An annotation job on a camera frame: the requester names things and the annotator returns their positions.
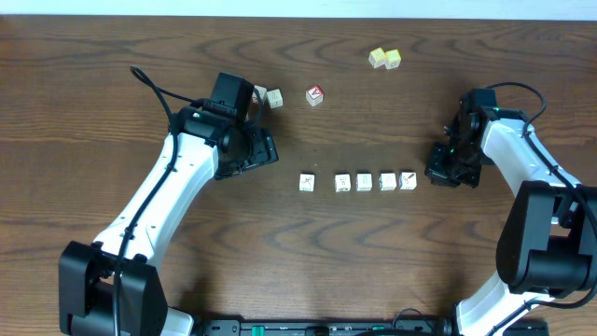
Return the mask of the white block yellow W side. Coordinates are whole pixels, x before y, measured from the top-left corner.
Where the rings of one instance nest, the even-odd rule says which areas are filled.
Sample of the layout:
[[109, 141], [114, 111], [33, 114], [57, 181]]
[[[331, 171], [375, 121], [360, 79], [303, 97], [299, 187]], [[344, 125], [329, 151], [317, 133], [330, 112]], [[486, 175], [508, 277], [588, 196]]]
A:
[[351, 176], [349, 174], [338, 174], [334, 176], [336, 192], [348, 192], [352, 188]]

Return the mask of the white block red U side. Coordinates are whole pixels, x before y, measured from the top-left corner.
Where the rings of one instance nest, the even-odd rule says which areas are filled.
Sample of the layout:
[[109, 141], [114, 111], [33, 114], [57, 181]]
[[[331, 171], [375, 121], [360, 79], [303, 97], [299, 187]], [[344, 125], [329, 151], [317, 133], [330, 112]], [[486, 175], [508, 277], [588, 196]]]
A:
[[358, 173], [356, 175], [356, 190], [357, 191], [371, 191], [373, 187], [373, 179], [371, 173]]

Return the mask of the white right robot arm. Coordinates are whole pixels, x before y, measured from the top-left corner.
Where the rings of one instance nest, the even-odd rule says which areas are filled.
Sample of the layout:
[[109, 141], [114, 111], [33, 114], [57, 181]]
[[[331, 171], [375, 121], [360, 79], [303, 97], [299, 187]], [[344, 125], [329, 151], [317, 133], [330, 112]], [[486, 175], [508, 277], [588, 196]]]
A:
[[447, 187], [479, 183], [495, 165], [515, 200], [497, 243], [492, 277], [459, 302], [443, 334], [504, 335], [537, 306], [576, 309], [596, 295], [596, 189], [567, 173], [520, 110], [459, 112], [426, 175]]

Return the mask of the block with blue side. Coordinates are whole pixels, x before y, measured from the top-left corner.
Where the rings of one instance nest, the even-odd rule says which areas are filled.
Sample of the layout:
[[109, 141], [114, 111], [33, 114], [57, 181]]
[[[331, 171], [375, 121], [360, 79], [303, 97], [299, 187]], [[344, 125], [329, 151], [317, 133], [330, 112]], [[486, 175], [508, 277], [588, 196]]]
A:
[[401, 190], [414, 190], [417, 187], [417, 174], [414, 172], [401, 172], [399, 175], [399, 188]]

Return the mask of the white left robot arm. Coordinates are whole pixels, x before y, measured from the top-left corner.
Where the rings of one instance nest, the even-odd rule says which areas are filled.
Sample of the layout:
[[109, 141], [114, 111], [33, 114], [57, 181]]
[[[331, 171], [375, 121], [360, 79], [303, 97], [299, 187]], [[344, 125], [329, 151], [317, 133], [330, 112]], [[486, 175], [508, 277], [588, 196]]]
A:
[[59, 260], [59, 326], [66, 335], [189, 335], [195, 319], [168, 305], [160, 268], [189, 206], [212, 179], [274, 163], [269, 129], [244, 113], [186, 106], [160, 157], [118, 217]]

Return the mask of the white block green Z side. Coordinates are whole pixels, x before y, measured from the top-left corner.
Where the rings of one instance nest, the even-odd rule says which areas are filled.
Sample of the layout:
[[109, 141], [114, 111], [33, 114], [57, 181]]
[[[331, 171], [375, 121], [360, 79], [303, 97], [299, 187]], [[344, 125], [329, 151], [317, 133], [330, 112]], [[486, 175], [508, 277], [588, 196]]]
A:
[[381, 173], [379, 178], [380, 191], [395, 190], [397, 187], [396, 174], [392, 173]]

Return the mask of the white block green 4 side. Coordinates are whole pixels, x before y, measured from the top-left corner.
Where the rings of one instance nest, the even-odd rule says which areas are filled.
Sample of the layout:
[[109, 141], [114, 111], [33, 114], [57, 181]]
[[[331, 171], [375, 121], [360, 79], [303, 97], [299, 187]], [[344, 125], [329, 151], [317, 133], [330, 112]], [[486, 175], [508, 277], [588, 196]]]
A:
[[299, 190], [300, 191], [314, 191], [315, 175], [312, 174], [300, 174], [299, 175]]

